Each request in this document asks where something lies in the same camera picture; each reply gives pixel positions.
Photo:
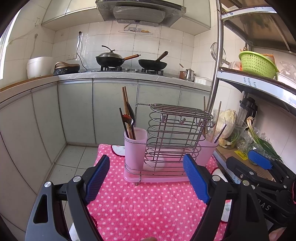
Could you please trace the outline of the person's right hand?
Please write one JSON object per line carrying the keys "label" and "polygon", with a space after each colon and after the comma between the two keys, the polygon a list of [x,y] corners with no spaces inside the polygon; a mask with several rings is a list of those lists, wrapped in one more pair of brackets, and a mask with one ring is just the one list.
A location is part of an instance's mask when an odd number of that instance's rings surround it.
{"label": "person's right hand", "polygon": [[278,228],[274,231],[272,231],[270,234],[269,234],[269,240],[270,241],[277,241],[280,236],[284,233],[286,227],[281,227],[281,228]]}

